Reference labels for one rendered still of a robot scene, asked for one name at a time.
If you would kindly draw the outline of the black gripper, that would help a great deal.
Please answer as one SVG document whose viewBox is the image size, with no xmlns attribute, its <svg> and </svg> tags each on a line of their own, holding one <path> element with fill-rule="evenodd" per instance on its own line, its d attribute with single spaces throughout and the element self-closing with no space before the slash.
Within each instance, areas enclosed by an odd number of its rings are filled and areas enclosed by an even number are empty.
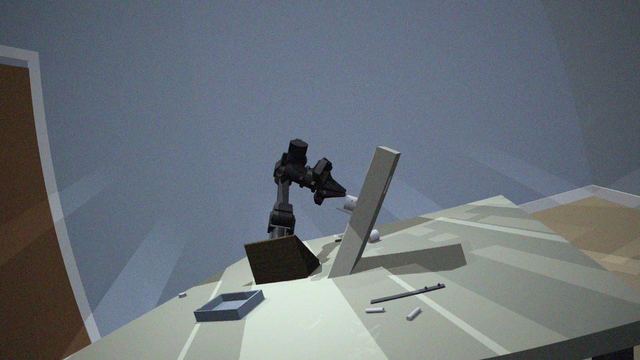
<svg viewBox="0 0 640 360">
<path fill-rule="evenodd" d="M 296 183 L 299 187 L 307 187 L 314 193 L 314 203 L 321 206 L 326 198 L 345 198 L 346 189 L 336 182 L 330 171 L 324 171 L 329 167 L 329 161 L 324 159 L 318 160 L 313 170 L 310 166 L 301 167 L 297 174 Z"/>
</svg>

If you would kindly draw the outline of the white cylinder with two slots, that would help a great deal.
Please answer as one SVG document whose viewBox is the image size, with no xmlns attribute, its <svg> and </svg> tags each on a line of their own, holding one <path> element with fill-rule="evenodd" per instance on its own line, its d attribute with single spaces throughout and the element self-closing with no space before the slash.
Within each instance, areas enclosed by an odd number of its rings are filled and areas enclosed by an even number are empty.
<svg viewBox="0 0 640 360">
<path fill-rule="evenodd" d="M 354 212 L 355 204 L 357 202 L 357 197 L 350 196 L 349 194 L 346 197 L 343 209 Z"/>
</svg>

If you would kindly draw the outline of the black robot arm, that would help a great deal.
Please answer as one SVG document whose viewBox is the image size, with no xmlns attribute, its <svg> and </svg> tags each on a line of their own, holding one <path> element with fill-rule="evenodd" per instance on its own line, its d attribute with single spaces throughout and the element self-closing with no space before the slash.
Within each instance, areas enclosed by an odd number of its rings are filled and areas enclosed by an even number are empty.
<svg viewBox="0 0 640 360">
<path fill-rule="evenodd" d="M 275 164 L 273 177 L 278 185 L 278 199 L 269 215 L 269 239 L 294 235 L 296 219 L 293 206 L 289 203 L 289 191 L 291 182 L 297 182 L 299 171 L 306 166 L 307 147 L 308 143 L 301 139 L 291 140 L 288 151 Z"/>
</svg>

